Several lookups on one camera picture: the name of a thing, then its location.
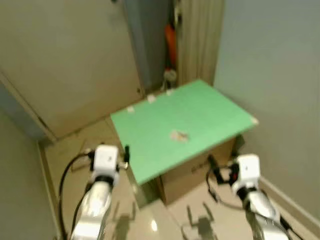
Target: beige door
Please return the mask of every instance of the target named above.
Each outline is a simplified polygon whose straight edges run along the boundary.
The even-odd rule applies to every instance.
[[[0,68],[58,138],[141,97],[119,0],[1,0]]]

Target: tiled floor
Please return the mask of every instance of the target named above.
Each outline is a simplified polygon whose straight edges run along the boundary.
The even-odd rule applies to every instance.
[[[94,148],[102,142],[120,147],[117,133],[109,117],[45,148],[56,193],[61,174],[70,159],[84,149]],[[86,160],[84,159],[81,164],[86,165]],[[89,168],[85,166],[72,171],[66,178],[63,212],[68,229],[89,176]],[[240,204],[228,186],[219,186],[217,189],[222,198]],[[286,211],[279,209],[306,240],[317,240]],[[162,201],[157,199],[153,185],[145,185],[142,190],[135,184],[130,170],[120,173],[119,184],[112,192],[111,212],[105,231],[106,240],[253,239],[245,214],[217,205],[208,195],[205,183],[165,207]]]

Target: cardboard box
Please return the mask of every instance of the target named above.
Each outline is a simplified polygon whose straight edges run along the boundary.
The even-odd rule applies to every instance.
[[[234,143],[232,138],[158,177],[156,181],[164,204],[172,203],[205,181],[209,154],[213,154],[220,166],[225,165],[231,158]]]

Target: green foam board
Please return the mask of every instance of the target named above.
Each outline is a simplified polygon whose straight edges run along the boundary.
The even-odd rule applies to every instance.
[[[194,156],[253,127],[257,120],[201,80],[163,93],[133,111],[111,115],[122,146],[130,146],[130,166],[143,184]],[[187,141],[172,139],[172,132]]]

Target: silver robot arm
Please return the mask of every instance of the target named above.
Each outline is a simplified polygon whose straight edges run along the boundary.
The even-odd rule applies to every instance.
[[[125,162],[117,163],[118,148],[99,145],[91,165],[93,182],[81,203],[81,214],[71,235],[71,240],[102,240],[106,218],[109,215],[112,188],[118,183],[119,169],[129,165],[129,147],[125,148]]]
[[[212,155],[208,157],[208,160],[217,183],[219,185],[229,184],[232,192],[241,199],[254,240],[291,240],[288,232],[281,225],[279,211],[270,202],[267,195],[259,189],[260,160],[257,155],[246,154],[236,157],[234,162],[227,167],[230,169],[228,180],[222,177],[220,168]],[[210,185],[209,193],[217,203],[225,204]]]

